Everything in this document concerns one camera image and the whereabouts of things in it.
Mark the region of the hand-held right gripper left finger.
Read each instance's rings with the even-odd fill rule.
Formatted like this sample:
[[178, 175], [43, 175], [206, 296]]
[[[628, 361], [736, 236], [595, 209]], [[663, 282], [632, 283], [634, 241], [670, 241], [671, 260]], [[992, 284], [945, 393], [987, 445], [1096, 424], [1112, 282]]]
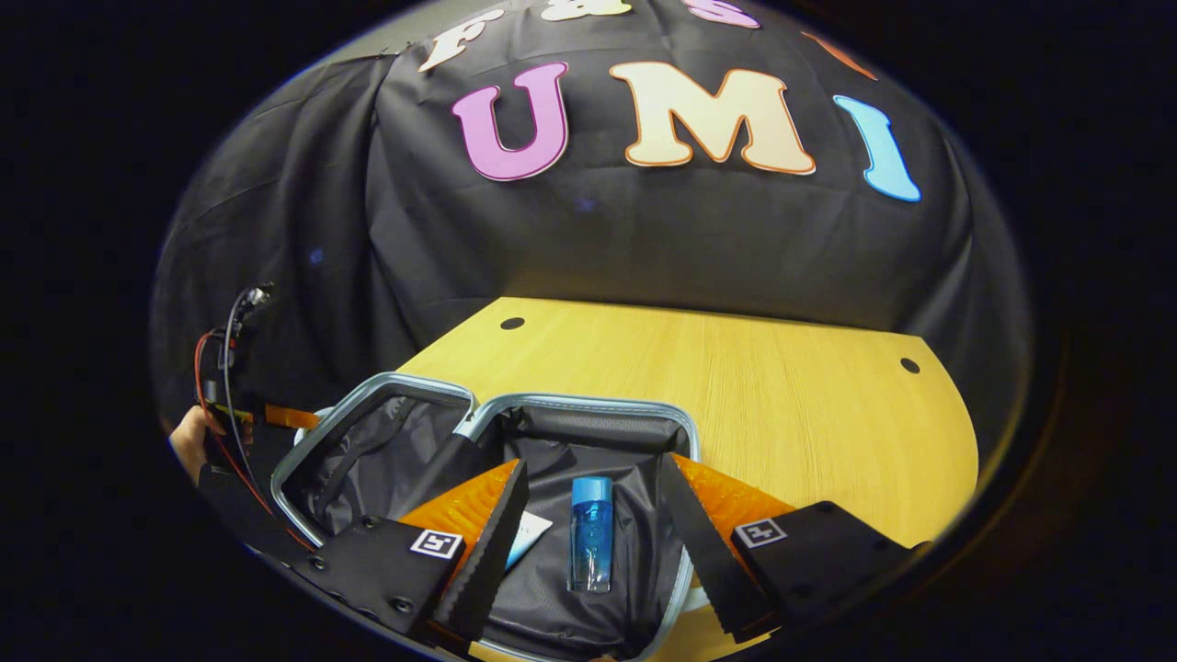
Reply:
[[363, 517], [291, 572], [387, 633], [468, 646], [483, 637], [528, 497], [526, 462], [504, 462], [401, 519]]

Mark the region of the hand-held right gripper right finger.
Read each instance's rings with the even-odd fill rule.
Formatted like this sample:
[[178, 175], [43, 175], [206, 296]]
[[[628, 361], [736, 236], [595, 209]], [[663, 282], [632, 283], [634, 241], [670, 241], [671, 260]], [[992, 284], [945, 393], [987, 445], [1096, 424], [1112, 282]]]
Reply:
[[739, 644], [827, 627], [927, 545], [903, 544], [832, 499], [791, 507], [674, 452], [658, 470], [703, 594]]

